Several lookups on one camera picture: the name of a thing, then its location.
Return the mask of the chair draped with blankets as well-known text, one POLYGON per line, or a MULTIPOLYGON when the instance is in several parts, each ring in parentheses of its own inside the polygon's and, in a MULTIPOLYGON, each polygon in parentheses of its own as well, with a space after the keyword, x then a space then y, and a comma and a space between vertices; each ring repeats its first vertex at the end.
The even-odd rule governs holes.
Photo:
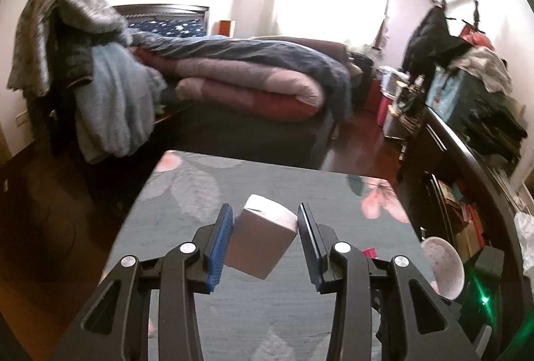
POLYGON ((89 163, 148 142, 167 84, 131 45, 127 20, 106 0, 28 0, 7 87, 22 92, 34 140, 74 137, 89 163))

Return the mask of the dark wooden sideboard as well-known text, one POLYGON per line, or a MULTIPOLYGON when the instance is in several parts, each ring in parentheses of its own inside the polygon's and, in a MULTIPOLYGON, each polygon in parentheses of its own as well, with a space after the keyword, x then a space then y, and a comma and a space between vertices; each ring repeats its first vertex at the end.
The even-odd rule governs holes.
POLYGON ((460 136, 425 108, 419 129, 407 139, 395 192, 418 236, 440 236, 453 243, 453 216, 445 213, 445 201, 438 196, 440 181, 459 187, 476 208, 489 244, 504 252, 496 307, 500 349, 505 349, 532 308, 511 202, 460 136))

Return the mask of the teal box with clothes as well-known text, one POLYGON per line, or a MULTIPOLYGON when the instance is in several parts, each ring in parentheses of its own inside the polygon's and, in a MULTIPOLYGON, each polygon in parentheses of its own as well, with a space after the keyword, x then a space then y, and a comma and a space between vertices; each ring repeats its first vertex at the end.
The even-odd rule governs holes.
POLYGON ((511 112, 510 101, 504 93, 488 92, 477 77, 452 68, 435 72, 426 104, 479 154, 515 163, 528 133, 511 112))

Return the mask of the white pink-speckled trash bin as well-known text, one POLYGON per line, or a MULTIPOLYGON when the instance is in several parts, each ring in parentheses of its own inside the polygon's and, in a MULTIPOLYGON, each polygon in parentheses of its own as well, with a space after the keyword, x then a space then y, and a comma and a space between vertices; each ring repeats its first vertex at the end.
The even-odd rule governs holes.
POLYGON ((434 276, 431 287, 449 301, 456 300, 465 282, 463 262, 458 252, 448 241, 436 236, 424 239, 421 248, 431 264, 434 276))

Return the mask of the white small box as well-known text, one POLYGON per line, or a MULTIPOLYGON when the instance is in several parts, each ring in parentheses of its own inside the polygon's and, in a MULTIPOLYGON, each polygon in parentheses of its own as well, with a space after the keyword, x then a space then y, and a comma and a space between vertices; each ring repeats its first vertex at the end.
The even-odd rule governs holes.
POLYGON ((265 280, 298 233, 298 217, 285 206, 250 195, 234 218, 225 265, 265 280))

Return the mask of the black suitcase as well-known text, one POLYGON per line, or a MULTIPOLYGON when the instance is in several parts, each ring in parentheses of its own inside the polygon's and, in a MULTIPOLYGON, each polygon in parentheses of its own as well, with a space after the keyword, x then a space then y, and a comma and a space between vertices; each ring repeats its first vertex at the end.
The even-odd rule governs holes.
POLYGON ((374 61, 356 52, 349 52, 348 58, 351 65, 352 105, 357 111, 363 108, 368 97, 373 79, 374 61))

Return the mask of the floral grey-green tablecloth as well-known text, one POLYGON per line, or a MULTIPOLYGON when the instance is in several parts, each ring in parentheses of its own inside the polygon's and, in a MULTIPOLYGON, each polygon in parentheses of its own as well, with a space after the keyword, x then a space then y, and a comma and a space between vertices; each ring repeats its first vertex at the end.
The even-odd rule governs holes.
POLYGON ((301 243, 282 245, 298 207, 341 241, 390 260, 410 259, 432 277, 394 189, 381 178, 342 175, 233 158, 167 151, 136 199, 108 258, 166 254, 234 209, 234 238, 211 295, 196 297, 207 360, 323 360, 335 298, 311 284, 301 243))

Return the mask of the bed with folded quilts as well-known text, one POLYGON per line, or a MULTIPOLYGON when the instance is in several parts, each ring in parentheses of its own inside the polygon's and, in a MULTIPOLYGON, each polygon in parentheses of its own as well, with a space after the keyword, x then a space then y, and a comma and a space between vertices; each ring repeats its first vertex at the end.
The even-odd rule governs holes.
POLYGON ((133 53, 168 82, 157 136, 169 149, 320 167, 353 111, 351 65, 337 42, 208 36, 208 10, 120 5, 133 53))

